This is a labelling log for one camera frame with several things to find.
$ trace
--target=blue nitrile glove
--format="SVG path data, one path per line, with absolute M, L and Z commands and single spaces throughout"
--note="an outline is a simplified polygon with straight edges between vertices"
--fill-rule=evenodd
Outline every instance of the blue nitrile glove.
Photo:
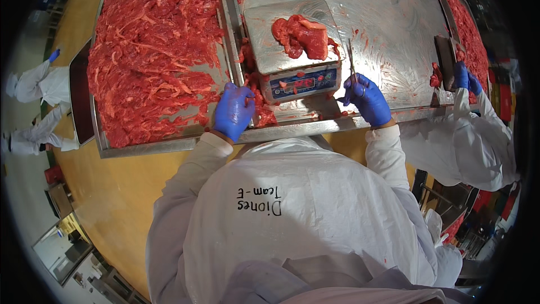
M 465 63 L 462 61 L 456 62 L 454 65 L 454 88 L 469 89 L 469 71 Z
M 482 85 L 480 81 L 476 78 L 474 74 L 469 73 L 469 91 L 473 92 L 474 95 L 478 96 L 482 93 Z
M 49 62 L 53 62 L 56 60 L 56 58 L 60 55 L 60 50 L 56 50 L 52 52 L 51 56 L 49 57 Z
M 337 100 L 342 102 L 344 106 L 348 106 L 352 102 L 372 127 L 388 123 L 392 118 L 390 107 L 388 107 L 377 85 L 358 73 L 356 73 L 356 80 L 351 79 L 352 77 L 343 83 L 345 96 Z
M 255 100 L 251 99 L 246 103 L 246 98 L 255 98 L 255 95 L 247 87 L 238 88 L 228 82 L 215 109 L 214 130 L 234 142 L 238 141 L 255 113 Z

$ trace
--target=scale platform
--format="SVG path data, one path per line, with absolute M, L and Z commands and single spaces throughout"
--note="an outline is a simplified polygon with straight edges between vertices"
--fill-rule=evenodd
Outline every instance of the scale platform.
M 272 24 L 294 14 L 324 24 L 328 37 L 338 44 L 340 55 L 329 46 L 325 60 L 309 59 L 306 52 L 298 59 L 289 57 L 283 45 L 274 39 Z M 346 53 L 324 0 L 295 0 L 252 7 L 244 12 L 244 18 L 257 69 L 263 77 L 269 78 L 261 80 L 261 93 L 268 103 L 287 102 L 339 89 L 341 61 L 346 58 Z

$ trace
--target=scale display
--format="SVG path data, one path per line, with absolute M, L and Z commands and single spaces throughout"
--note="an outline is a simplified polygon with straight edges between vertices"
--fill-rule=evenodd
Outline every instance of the scale display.
M 314 91 L 327 90 L 336 86 L 338 71 L 335 68 L 305 73 L 301 77 L 270 79 L 269 85 L 272 98 L 275 100 L 291 95 L 306 94 Z

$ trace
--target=glove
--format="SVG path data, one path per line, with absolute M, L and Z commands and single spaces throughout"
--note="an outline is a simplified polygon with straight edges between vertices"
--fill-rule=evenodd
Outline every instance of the glove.
M 228 82 L 215 109 L 214 130 L 234 142 L 238 141 L 255 113 L 255 100 L 246 102 L 246 98 L 255 98 L 255 95 L 247 87 L 238 88 L 232 82 Z
M 479 96 L 483 91 L 480 81 L 478 81 L 476 76 L 471 73 L 469 73 L 469 91 L 473 92 L 476 96 Z
M 469 89 L 469 72 L 465 63 L 462 61 L 456 62 L 454 65 L 454 88 Z
M 49 57 L 49 62 L 53 62 L 56 60 L 56 58 L 60 55 L 60 50 L 56 50 L 52 52 L 51 56 Z
M 355 75 L 356 80 L 351 80 L 353 77 L 350 77 L 343 83 L 345 96 L 337 100 L 346 107 L 352 102 L 372 127 L 386 124 L 392 115 L 381 91 L 373 81 L 362 74 Z

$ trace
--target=scissors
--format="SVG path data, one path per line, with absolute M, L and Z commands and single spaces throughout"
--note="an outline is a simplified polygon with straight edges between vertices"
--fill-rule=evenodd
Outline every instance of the scissors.
M 349 38 L 349 44 L 348 44 L 348 50 L 349 52 L 349 59 L 350 59 L 350 79 L 351 79 L 351 84 L 354 84 L 357 82 L 357 79 L 356 79 L 356 70 L 354 69 L 354 59 L 353 59 L 353 43 L 351 41 L 351 39 Z M 366 93 L 366 88 L 364 87 L 364 85 L 362 84 L 362 95 L 360 97 L 363 97 Z

